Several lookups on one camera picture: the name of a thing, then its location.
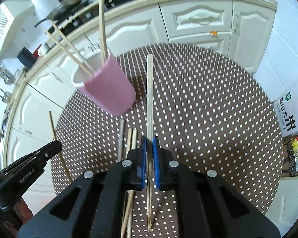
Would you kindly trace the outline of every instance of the countertop edge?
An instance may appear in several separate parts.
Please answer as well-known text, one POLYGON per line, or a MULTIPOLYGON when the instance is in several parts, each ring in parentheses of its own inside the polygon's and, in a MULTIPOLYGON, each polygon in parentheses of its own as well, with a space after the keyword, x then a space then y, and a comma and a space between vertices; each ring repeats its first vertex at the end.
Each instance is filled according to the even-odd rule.
POLYGON ((8 121, 7 121, 7 129, 6 132, 3 136, 3 150, 2 150, 2 155, 0 155, 0 168, 5 168, 7 166, 7 151, 8 151, 8 143, 9 143, 9 136, 10 136, 10 130, 12 128, 12 121, 14 114, 16 112, 19 100, 21 98, 21 95, 23 93, 23 90, 26 87, 27 82, 25 79, 20 83, 20 85, 15 87, 14 92, 12 93, 13 96, 13 104, 10 109, 10 113, 8 116, 8 121))
MULTIPOLYGON (((172 2, 172 1, 177 1, 177 0, 135 0, 133 2, 123 4, 117 8, 107 11, 105 13, 105 22, 113 20, 121 15, 124 15, 134 10, 146 8, 158 3, 165 3, 165 2, 172 2)), ((277 2, 275 0, 267 0, 267 1, 266 0, 238 0, 238 1, 257 4, 259 6, 263 6, 263 7, 272 9, 274 11, 277 10, 277 2)), ((67 38, 69 39, 69 41, 74 41, 78 37, 84 35, 86 32, 89 32, 94 28, 97 28, 98 26, 99 26, 99 18, 95 17, 94 19, 82 25, 77 30, 73 31, 71 34, 67 36, 67 38)), ((37 62, 34 64, 34 66, 29 70, 24 81, 28 82, 35 75, 35 73, 39 71, 42 68, 42 66, 45 65, 59 51, 61 51, 59 47, 54 47, 50 50, 47 56, 43 58, 39 58, 37 62)))

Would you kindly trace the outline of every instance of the yellow package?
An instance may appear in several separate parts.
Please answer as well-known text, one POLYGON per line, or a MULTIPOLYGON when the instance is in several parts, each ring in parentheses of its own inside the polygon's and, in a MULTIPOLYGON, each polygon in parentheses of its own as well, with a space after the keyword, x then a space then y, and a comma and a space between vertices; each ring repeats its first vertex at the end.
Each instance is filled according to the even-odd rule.
POLYGON ((294 150, 294 154, 295 156, 298 158, 298 140, 296 138, 294 138, 292 141, 291 141, 291 144, 292 144, 292 148, 294 150))

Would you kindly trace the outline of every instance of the kitchen counter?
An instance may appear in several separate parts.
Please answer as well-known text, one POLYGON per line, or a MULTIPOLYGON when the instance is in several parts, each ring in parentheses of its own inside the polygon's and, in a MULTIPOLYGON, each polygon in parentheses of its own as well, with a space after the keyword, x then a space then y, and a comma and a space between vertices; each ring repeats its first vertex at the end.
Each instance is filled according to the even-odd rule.
MULTIPOLYGON (((112 19, 115 19, 121 15, 127 14, 129 12, 145 8, 154 4, 158 3, 164 3, 164 2, 170 2, 170 1, 177 1, 177 0, 135 0, 132 2, 125 3, 123 5, 120 5, 116 8, 113 8, 107 12, 105 12, 105 22, 108 22, 112 19)), ((272 10, 277 10, 277 2, 275 0, 239 0, 239 1, 245 1, 247 3, 253 3, 257 4, 263 7, 267 7, 272 10)), ((94 2, 93 4, 89 5, 90 6, 97 6, 98 1, 94 2)), ((67 38, 70 41, 73 41, 77 39, 78 37, 84 35, 86 32, 91 31, 94 28, 97 28, 99 26, 99 19, 98 17, 93 18, 89 22, 85 23, 75 31, 73 31, 71 34, 67 36, 67 38)), ((10 132, 10 126, 12 124, 13 116, 15 113, 15 110, 18 106, 18 100, 26 86, 26 83, 31 80, 31 78, 58 52, 60 52, 61 49, 57 46, 52 48, 47 56, 45 57, 40 57, 34 66, 27 72, 26 77, 24 78, 23 83, 20 84, 18 88, 18 92, 16 93, 15 101, 12 105, 11 111, 10 111, 10 117, 7 122, 7 131, 3 139, 3 160, 2 160, 2 166, 6 166, 6 151, 8 147, 8 137, 9 137, 9 132, 10 132)))

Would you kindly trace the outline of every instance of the white cabinet door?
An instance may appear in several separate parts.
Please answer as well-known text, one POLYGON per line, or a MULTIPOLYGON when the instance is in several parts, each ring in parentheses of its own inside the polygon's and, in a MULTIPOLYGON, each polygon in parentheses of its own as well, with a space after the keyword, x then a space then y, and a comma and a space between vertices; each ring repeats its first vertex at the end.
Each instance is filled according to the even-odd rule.
POLYGON ((213 36, 211 33, 201 33, 170 38, 170 42, 187 43, 210 48, 217 53, 227 56, 230 38, 231 32, 218 32, 217 36, 213 36))
POLYGON ((263 58, 274 18, 275 12, 271 9, 234 1, 229 58, 248 72, 255 72, 263 58))
MULTIPOLYGON (((46 144, 46 142, 34 139, 11 128, 8 139, 7 165, 40 149, 46 144)), ((44 167, 44 173, 31 185, 22 198, 25 200, 32 213, 36 214, 54 197, 55 192, 51 175, 51 161, 49 160, 44 167)))
MULTIPOLYGON (((90 53, 95 47, 88 40, 85 35, 80 36, 71 42, 78 51, 81 52, 82 55, 86 55, 90 53)), ((74 53, 73 49, 69 46, 66 46, 67 50, 69 50, 76 58, 79 59, 77 54, 74 53)), ((64 71, 69 77, 72 76, 72 72, 74 71, 77 64, 63 51, 58 52, 55 56, 53 56, 46 63, 53 71, 55 71, 55 67, 64 71)))
MULTIPOLYGON (((10 165, 19 158, 40 149, 47 143, 34 139, 18 130, 10 129, 8 148, 7 148, 7 165, 10 165)), ((52 186, 51 162, 47 162, 44 167, 44 173, 34 182, 33 185, 52 186)))
POLYGON ((231 31, 232 0, 183 0, 160 4, 168 37, 231 31))
POLYGON ((62 108, 75 92, 73 85, 68 84, 48 66, 42 67, 28 84, 62 108))
POLYGON ((18 102, 12 127, 28 136, 49 143, 53 140, 49 110, 52 111, 56 127, 63 109, 27 85, 18 102))
MULTIPOLYGON (((114 56, 138 47, 169 42, 158 5, 116 18, 105 26, 107 46, 114 56)), ((86 36, 97 46, 98 28, 86 36)))

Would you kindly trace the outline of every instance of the bamboo skewer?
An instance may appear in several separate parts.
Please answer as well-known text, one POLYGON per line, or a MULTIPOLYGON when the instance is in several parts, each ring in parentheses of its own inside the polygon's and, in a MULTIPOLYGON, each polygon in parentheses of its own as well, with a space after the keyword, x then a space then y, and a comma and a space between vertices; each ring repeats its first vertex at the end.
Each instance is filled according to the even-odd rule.
POLYGON ((78 66, 85 71, 88 75, 92 76, 93 73, 89 70, 89 68, 87 68, 86 65, 82 64, 79 60, 77 60, 77 58, 72 55, 72 53, 70 53, 50 32, 48 32, 47 30, 45 31, 45 33, 65 52, 68 54, 68 56, 78 64, 78 66))
MULTIPOLYGON (((134 129, 132 143, 131 143, 131 149, 135 149, 137 147, 137 134, 138 134, 137 129, 134 129)), ((133 219, 132 205, 134 202, 134 195, 135 195, 135 191, 129 191, 128 200, 130 198, 131 207, 129 209, 129 215, 128 215, 127 238, 131 238, 131 224, 132 224, 132 219, 133 219)))
POLYGON ((123 155, 123 144, 124 144, 124 130, 125 130, 125 120, 120 119, 119 124, 119 139, 118 139, 118 152, 117 152, 117 160, 121 161, 123 155))
POLYGON ((147 55, 147 224, 148 232, 151 232, 151 208, 152 208, 152 177, 153 177, 153 55, 147 55))
POLYGON ((107 45, 105 33, 104 0, 99 0, 99 40, 100 50, 102 51, 103 62, 107 60, 107 45))
MULTIPOLYGON (((125 159, 127 158, 128 152, 131 149, 131 143, 132 143, 132 135, 133 135, 133 130, 131 128, 128 129, 128 136, 127 136, 127 149, 126 149, 126 153, 125 153, 125 159)), ((127 212, 130 211, 130 207, 131 207, 131 202, 130 200, 132 199, 132 197, 128 197, 128 202, 127 202, 127 206, 126 206, 126 211, 123 211, 123 223, 121 225, 121 232, 120 232, 120 238, 123 238, 125 236, 125 231, 126 231, 126 227, 127 227, 127 212)))
POLYGON ((63 40, 77 53, 77 55, 80 57, 80 59, 86 64, 86 66, 89 68, 90 71, 94 71, 91 64, 86 60, 86 58, 76 49, 75 46, 72 45, 72 43, 67 39, 67 37, 63 34, 63 32, 58 28, 58 26, 50 19, 50 22, 52 23, 52 26, 54 29, 61 35, 63 40))
MULTIPOLYGON (((52 133, 53 133, 53 140, 57 140, 57 139, 56 139, 56 132, 55 132, 55 129, 54 129, 54 123, 53 123, 52 112, 49 111, 48 114, 49 114, 50 123, 51 123, 51 129, 52 129, 52 133)), ((70 183, 73 183, 73 179, 72 179, 72 177, 71 177, 71 175, 70 175, 70 172, 69 172, 69 170, 68 170, 68 168, 67 168, 67 166, 66 166, 66 163, 65 163, 65 160, 64 160, 64 157, 63 157, 62 152, 60 152, 60 153, 58 154, 58 156, 60 157, 61 165, 63 166, 63 168, 64 168, 64 170, 65 170, 65 173, 66 173, 67 178, 69 179, 70 183)))

